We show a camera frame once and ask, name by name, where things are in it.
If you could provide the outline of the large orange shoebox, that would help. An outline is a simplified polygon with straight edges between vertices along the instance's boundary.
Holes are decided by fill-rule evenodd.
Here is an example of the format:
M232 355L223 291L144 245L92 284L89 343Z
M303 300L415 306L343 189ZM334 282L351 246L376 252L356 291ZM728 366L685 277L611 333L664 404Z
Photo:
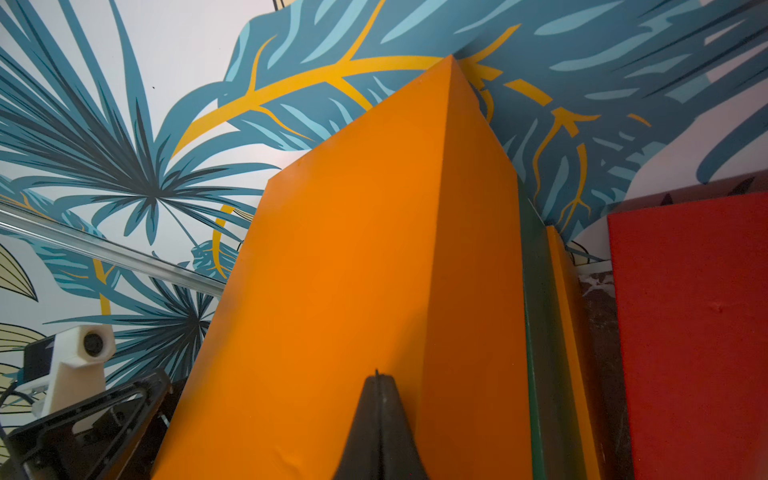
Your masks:
M446 57L272 177L156 479L332 479L394 378L430 479L533 475L518 177Z

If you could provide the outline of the green shoebox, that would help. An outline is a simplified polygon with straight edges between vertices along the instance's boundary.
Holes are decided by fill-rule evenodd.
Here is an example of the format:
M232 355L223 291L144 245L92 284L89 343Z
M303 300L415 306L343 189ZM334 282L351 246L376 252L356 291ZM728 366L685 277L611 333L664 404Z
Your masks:
M518 183L533 475L586 477L546 226Z

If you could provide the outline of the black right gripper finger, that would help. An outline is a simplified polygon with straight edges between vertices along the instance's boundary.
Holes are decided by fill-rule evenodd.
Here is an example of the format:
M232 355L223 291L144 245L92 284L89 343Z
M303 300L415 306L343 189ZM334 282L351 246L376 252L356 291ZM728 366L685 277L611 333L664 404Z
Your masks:
M394 378L365 379L336 479L425 479Z

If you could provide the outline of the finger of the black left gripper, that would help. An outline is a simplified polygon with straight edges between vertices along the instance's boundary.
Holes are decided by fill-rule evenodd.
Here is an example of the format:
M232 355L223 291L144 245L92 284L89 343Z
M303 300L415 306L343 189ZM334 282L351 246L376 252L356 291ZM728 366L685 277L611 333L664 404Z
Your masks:
M1 432L3 479L149 479L174 413L159 369Z

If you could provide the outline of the red shoebox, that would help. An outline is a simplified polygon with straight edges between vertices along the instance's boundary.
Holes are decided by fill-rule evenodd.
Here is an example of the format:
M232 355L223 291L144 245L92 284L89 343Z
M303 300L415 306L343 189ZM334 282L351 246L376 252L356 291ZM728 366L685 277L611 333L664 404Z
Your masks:
M639 479L767 475L767 197L608 219Z

